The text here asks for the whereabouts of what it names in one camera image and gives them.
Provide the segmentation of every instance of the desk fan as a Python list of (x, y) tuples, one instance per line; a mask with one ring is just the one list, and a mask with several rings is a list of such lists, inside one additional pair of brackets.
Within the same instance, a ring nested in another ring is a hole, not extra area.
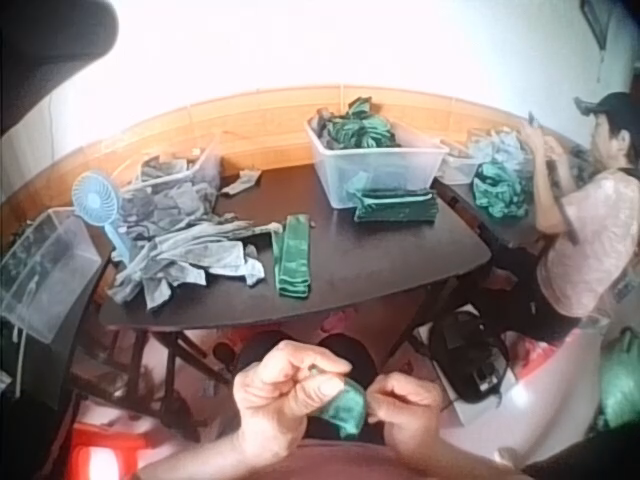
[(120, 258), (128, 265), (133, 242), (118, 231), (117, 218), (120, 194), (109, 177), (98, 170), (80, 175), (71, 189), (71, 199), (76, 213), (87, 223), (103, 227)]

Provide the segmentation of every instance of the wooden trim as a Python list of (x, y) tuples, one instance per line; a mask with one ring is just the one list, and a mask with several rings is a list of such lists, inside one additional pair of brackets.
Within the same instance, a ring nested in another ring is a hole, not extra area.
[(321, 107), (341, 111), (357, 96), (372, 96), (380, 113), (454, 141), (465, 141), (469, 128), (514, 127), (520, 120), (457, 98), (375, 86), (287, 88), (214, 99), (140, 122), (122, 134), (85, 145), (39, 172), (2, 204), (2, 244), (27, 219), (47, 208), (68, 205), (71, 186), (82, 172), (99, 168), (113, 174), (129, 162), (116, 179), (122, 183), (145, 152), (189, 151), (206, 147), (215, 138), (224, 174), (249, 167), (266, 170), (310, 163), (303, 122)]

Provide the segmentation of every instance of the green cloth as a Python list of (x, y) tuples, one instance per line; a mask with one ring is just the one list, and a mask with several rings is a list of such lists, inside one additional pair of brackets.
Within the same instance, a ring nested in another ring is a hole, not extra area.
[(630, 328), (602, 355), (600, 398), (608, 427), (640, 420), (640, 336)]
[(438, 215), (436, 193), (427, 188), (370, 188), (372, 175), (360, 172), (346, 185), (356, 201), (356, 222), (431, 222)]
[(309, 215), (289, 215), (284, 232), (271, 232), (276, 288), (280, 295), (307, 298), (309, 273)]
[(340, 438), (356, 437), (362, 430), (367, 417), (365, 392), (356, 382), (346, 378), (344, 390), (314, 415), (338, 427)]
[(478, 167), (473, 178), (473, 200), (494, 218), (527, 216), (527, 194), (522, 180), (503, 163), (490, 161)]
[(371, 97), (356, 98), (345, 115), (329, 114), (320, 130), (320, 140), (332, 150), (399, 146), (387, 119), (371, 113)]

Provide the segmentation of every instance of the black cap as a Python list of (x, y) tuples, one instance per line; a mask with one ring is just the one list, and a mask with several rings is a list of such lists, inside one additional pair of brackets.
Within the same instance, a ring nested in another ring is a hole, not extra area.
[(584, 116), (606, 113), (618, 128), (631, 135), (631, 143), (640, 154), (640, 105), (635, 103), (627, 92), (614, 92), (605, 95), (598, 103), (589, 103), (575, 97), (573, 101)]

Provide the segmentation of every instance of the white wall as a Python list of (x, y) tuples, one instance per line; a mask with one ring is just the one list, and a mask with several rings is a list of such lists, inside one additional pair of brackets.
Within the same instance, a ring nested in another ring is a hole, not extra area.
[(572, 97), (628, 90), (638, 44), (618, 10), (600, 65), (579, 0), (112, 1), (114, 49), (3, 138), (4, 195), (151, 116), (275, 87), (370, 84), (531, 109), (586, 143)]

